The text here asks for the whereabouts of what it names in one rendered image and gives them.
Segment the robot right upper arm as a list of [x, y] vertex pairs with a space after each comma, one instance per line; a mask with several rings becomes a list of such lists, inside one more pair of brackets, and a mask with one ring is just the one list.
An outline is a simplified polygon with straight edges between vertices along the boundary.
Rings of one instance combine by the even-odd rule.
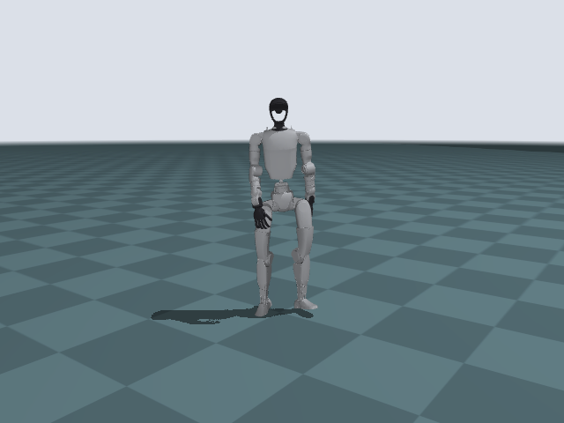
[[261, 176], [263, 168], [259, 166], [260, 150], [258, 146], [263, 142], [263, 133], [256, 133], [249, 140], [249, 162], [253, 167], [253, 176]]

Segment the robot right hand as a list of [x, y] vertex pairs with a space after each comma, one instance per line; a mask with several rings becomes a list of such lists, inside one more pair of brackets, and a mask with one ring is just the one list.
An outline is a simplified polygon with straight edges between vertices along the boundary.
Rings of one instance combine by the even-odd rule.
[[[255, 225], [256, 225], [257, 228], [267, 229], [267, 227], [271, 227], [271, 226], [269, 226], [269, 225], [267, 224], [267, 221], [266, 221], [266, 219], [265, 219], [265, 216], [266, 216], [270, 221], [272, 221], [272, 219], [264, 212], [264, 209], [262, 208], [262, 207], [263, 207], [263, 202], [262, 202], [262, 198], [261, 198], [261, 197], [258, 198], [258, 202], [259, 202], [259, 205], [256, 205], [256, 206], [252, 205], [253, 208], [255, 209], [255, 211], [254, 211]], [[261, 222], [260, 222], [260, 220], [261, 220]], [[258, 222], [258, 224], [257, 224], [257, 222]], [[262, 224], [262, 226], [261, 226], [261, 224]], [[264, 224], [265, 224], [265, 225], [264, 225]], [[265, 226], [267, 226], [267, 227], [265, 227]]]

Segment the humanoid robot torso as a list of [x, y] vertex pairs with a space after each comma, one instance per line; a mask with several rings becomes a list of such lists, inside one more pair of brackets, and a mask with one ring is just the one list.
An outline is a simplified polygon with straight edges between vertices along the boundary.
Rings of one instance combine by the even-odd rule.
[[[267, 127], [266, 127], [267, 129]], [[282, 131], [275, 131], [276, 127], [263, 132], [264, 166], [273, 180], [271, 192], [273, 212], [287, 212], [294, 209], [293, 192], [284, 179], [291, 179], [297, 165], [297, 135], [295, 130], [283, 127]]]

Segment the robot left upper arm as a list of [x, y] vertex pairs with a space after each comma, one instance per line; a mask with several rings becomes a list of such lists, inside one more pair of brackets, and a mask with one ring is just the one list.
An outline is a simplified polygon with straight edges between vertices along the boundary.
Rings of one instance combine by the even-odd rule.
[[315, 166], [311, 162], [312, 158], [312, 150], [310, 144], [309, 135], [306, 132], [295, 131], [297, 135], [297, 141], [301, 144], [301, 159], [302, 159], [302, 166], [301, 172], [305, 175], [313, 174], [315, 172]]

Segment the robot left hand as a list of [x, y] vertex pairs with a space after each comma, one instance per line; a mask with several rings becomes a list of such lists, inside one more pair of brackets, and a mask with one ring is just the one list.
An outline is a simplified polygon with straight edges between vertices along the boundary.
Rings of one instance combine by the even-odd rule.
[[[305, 200], [307, 200], [307, 199], [305, 198]], [[309, 202], [309, 205], [310, 205], [310, 207], [311, 207], [311, 213], [312, 213], [312, 216], [313, 216], [313, 203], [315, 202], [315, 197], [314, 197], [314, 196], [310, 196], [310, 197], [309, 197], [309, 200], [307, 200], [307, 201]]]

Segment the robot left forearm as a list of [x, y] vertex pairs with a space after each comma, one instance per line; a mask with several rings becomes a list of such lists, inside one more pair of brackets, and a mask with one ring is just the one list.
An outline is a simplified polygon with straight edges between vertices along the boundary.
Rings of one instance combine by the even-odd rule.
[[304, 175], [305, 181], [305, 198], [309, 200], [310, 196], [315, 197], [315, 172], [313, 174]]

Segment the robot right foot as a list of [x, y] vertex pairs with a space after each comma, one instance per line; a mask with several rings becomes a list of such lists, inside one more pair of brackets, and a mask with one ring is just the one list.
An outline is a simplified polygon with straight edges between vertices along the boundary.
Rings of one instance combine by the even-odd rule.
[[257, 311], [255, 312], [255, 316], [264, 316], [266, 314], [268, 314], [268, 311], [270, 309], [270, 307], [272, 306], [271, 300], [268, 298], [268, 302], [267, 304], [264, 305], [264, 300], [263, 303], [259, 304]]

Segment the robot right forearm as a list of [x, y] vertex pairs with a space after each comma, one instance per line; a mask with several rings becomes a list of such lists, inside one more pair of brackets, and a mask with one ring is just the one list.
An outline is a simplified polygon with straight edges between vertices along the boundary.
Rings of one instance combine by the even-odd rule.
[[258, 198], [262, 196], [261, 191], [261, 178], [258, 176], [253, 176], [253, 167], [250, 166], [249, 168], [249, 183], [251, 188], [251, 203], [256, 206], [259, 205]]

